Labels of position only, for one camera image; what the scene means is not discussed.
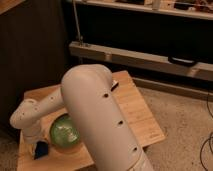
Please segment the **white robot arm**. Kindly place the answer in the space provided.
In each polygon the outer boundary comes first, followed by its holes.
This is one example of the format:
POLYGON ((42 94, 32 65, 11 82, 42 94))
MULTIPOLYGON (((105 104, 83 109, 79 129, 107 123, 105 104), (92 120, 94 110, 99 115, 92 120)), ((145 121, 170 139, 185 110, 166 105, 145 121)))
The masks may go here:
POLYGON ((53 93, 41 101, 22 101, 10 124, 26 131, 28 141, 34 143, 42 138, 39 120, 64 108, 98 171, 154 171, 113 97, 112 87, 112 72, 107 67, 73 67, 53 93))

